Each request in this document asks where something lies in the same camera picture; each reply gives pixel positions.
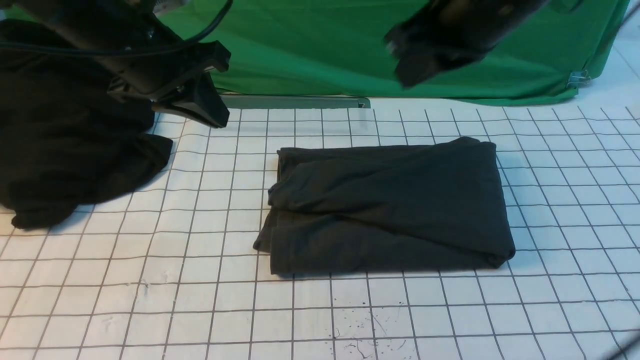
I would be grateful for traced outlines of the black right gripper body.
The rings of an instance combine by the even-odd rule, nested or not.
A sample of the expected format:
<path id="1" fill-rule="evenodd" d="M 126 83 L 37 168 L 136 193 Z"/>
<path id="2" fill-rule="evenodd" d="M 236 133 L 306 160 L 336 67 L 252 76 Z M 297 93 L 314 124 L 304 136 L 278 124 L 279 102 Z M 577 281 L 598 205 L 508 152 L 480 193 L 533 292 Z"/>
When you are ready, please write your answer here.
<path id="1" fill-rule="evenodd" d="M 430 0 L 384 36 L 394 75 L 411 89 L 482 61 L 545 0 Z"/>

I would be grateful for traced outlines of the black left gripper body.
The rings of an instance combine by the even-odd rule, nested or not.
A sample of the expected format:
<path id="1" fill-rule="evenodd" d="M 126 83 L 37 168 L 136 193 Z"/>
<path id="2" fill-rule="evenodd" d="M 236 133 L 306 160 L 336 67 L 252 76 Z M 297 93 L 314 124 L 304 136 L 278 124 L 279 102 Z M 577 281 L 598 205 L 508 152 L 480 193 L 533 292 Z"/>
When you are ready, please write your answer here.
<path id="1" fill-rule="evenodd" d="M 105 55 L 95 60 L 118 78 L 110 92 L 157 101 L 188 80 L 206 75 L 190 74 L 190 48 L 195 44 L 185 45 L 184 39 L 159 20 L 145 20 L 108 44 L 128 56 Z"/>

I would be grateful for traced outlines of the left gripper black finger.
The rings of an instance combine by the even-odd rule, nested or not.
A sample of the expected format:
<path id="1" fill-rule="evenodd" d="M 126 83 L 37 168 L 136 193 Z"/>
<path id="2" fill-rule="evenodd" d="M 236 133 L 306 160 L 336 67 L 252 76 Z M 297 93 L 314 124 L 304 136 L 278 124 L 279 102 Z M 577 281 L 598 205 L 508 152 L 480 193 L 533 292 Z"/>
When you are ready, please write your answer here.
<path id="1" fill-rule="evenodd" d="M 190 48 L 190 75 L 225 73 L 230 68 L 231 56 L 231 51 L 220 41 L 197 43 Z"/>
<path id="2" fill-rule="evenodd" d="M 227 127 L 230 111 L 210 75 L 200 75 L 172 89 L 151 105 L 156 113 L 185 117 L 214 129 Z"/>

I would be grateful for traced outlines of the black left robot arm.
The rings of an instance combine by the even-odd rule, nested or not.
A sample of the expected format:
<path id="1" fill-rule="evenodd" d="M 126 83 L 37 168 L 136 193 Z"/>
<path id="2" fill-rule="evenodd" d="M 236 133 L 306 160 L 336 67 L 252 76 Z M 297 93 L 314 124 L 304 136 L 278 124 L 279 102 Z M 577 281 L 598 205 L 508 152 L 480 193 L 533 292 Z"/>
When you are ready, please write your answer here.
<path id="1" fill-rule="evenodd" d="M 158 19 L 184 5 L 185 0 L 3 0 L 3 8 L 18 7 L 70 47 L 2 42 L 1 48 L 93 59 L 112 73 L 107 91 L 117 100 L 146 100 L 155 112 L 222 129 L 230 111 L 210 71 L 228 71 L 231 52 L 205 38 L 233 2 L 226 0 L 201 32 L 186 39 Z"/>

